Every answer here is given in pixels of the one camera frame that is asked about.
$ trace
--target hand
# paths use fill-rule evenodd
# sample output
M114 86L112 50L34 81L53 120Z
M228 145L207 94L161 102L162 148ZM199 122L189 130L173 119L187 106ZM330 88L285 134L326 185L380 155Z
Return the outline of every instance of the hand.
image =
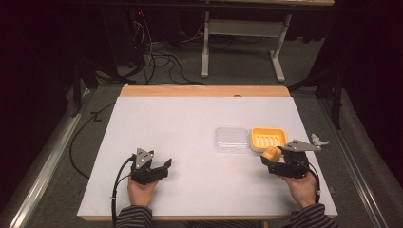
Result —
M155 181L147 185L142 185L129 177L127 193L130 199L130 204L147 207L152 200L157 183L158 181Z
M310 172L302 179L281 178L288 184L291 196L301 210L315 204L317 181Z

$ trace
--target table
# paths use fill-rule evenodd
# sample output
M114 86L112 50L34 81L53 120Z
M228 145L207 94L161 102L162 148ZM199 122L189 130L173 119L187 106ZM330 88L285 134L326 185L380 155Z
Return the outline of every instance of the table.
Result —
M301 6L332 6L334 0L207 0L210 2L225 2L225 3L260 3L260 4L285 4L285 5L301 5ZM221 20L210 19L210 13L207 11L204 14L204 44L201 57L201 76L208 77L209 64L209 47L208 40L210 34L219 35L236 35L236 36L256 36L256 37L275 37L278 39L275 50L270 51L270 58L276 77L279 82L284 82L285 77L282 72L281 64L279 63L279 53L284 42L290 25L292 14L286 14L282 22L263 22L263 21L241 21L241 20Z
M281 127L289 139L309 141L294 100L282 86L124 87L77 215L111 220L113 182L123 162L141 147L155 150L155 167L173 160L168 178L160 181L150 205L156 220L288 217L297 206L288 186L261 164L260 153L214 147L217 127L249 129L254 125ZM307 157L321 179L320 202L326 205L326 214L336 216L314 152L307 152ZM123 181L117 213L126 206Z

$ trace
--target wrist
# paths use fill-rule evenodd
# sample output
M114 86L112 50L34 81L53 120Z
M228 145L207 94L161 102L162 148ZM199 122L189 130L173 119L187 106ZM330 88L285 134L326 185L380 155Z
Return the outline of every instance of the wrist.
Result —
M303 210L304 208L307 208L307 207L312 206L314 204L316 204L314 200L306 200L306 201L300 201L298 203L298 206L299 206L299 208L301 210Z
M145 210L151 210L148 206L140 206L140 205L134 205L134 204L131 204L129 207L145 209Z
M130 203L132 206L148 207L149 203L142 201L133 201Z

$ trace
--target metal bracket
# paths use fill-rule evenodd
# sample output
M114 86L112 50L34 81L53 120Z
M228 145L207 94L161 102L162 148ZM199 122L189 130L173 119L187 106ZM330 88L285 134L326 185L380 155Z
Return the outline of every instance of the metal bracket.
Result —
M153 154L148 153L141 148L137 148L136 169L143 167L143 165L151 161L153 156L154 156Z
M299 140L293 140L285 144L282 149L292 152L304 152L304 151L320 151L319 146L315 146L306 142L302 142Z

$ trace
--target metal rail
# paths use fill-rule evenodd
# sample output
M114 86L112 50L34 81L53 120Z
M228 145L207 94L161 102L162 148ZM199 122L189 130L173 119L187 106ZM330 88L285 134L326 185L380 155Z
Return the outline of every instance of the metal rail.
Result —
M333 124L329 105L324 99L319 99L318 102L322 110L325 112L325 117L329 122L329 125L335 132L338 144L341 146L343 159L347 164L347 171L350 173L358 195L361 197L361 200L364 204L365 209L367 210L371 222L374 225L374 228L387 228L388 224L383 218L382 213L376 203L373 191L362 176L361 171L359 170L358 165L355 162L353 153L350 151L346 141L343 138L343 135L341 134L341 131L336 129L335 125Z
M83 94L84 104L83 110L86 105L88 104L88 96L91 96L89 89ZM10 228L22 228L25 227L32 215L33 211L35 210L36 206L38 205L39 201L41 200L42 196L44 195L48 184L50 183L51 177L59 163L59 160L62 158L62 155L65 151L65 148L69 142L69 139L81 118L81 112L78 113L74 118L71 118L67 123L65 133L63 137L61 137L60 141L57 141L57 144L54 145L52 151L41 169L38 177L35 180L35 183L29 190L24 202L22 203L20 209L18 210L17 214L15 215L14 219L10 224Z

